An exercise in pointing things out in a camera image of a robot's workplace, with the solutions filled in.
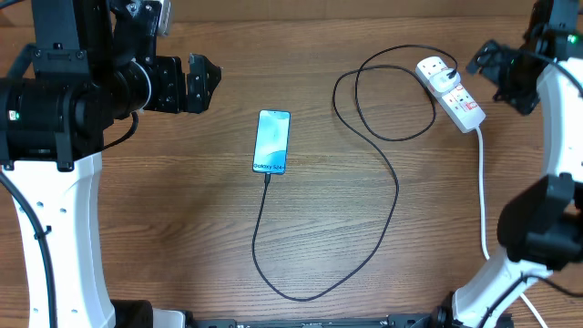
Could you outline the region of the smartphone with blue-white screen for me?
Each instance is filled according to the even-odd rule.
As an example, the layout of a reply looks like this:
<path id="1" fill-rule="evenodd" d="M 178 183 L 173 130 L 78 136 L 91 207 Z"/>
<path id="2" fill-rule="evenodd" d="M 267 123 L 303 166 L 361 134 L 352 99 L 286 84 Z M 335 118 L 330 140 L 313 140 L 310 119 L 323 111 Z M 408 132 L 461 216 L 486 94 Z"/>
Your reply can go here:
<path id="1" fill-rule="evenodd" d="M 286 170 L 291 113 L 264 109 L 259 113 L 252 170 L 283 175 Z"/>

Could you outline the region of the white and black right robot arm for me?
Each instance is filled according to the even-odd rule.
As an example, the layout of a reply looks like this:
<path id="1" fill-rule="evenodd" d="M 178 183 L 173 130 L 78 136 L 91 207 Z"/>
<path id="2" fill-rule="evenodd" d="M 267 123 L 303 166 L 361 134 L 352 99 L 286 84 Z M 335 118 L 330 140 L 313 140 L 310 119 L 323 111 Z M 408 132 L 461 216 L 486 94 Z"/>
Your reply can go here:
<path id="1" fill-rule="evenodd" d="M 519 48 L 489 40 L 466 70 L 490 80 L 494 101 L 522 115 L 541 107 L 544 165 L 539 181 L 503 208 L 499 248 L 423 327 L 508 327 L 504 311 L 528 288 L 582 261 L 582 35 L 579 3 L 534 3 Z"/>

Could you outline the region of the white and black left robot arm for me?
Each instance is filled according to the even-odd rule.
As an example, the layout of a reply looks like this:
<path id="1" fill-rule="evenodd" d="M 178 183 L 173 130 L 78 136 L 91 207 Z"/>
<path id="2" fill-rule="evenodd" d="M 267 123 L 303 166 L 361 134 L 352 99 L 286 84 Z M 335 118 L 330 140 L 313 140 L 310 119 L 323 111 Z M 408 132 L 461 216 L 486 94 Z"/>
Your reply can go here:
<path id="1" fill-rule="evenodd" d="M 35 41 L 1 80 L 1 182 L 20 225 L 32 327 L 192 327 L 188 311 L 113 300 L 97 199 L 104 133 L 149 110 L 199 114 L 221 79 L 205 56 L 158 56 L 160 0 L 36 0 Z"/>

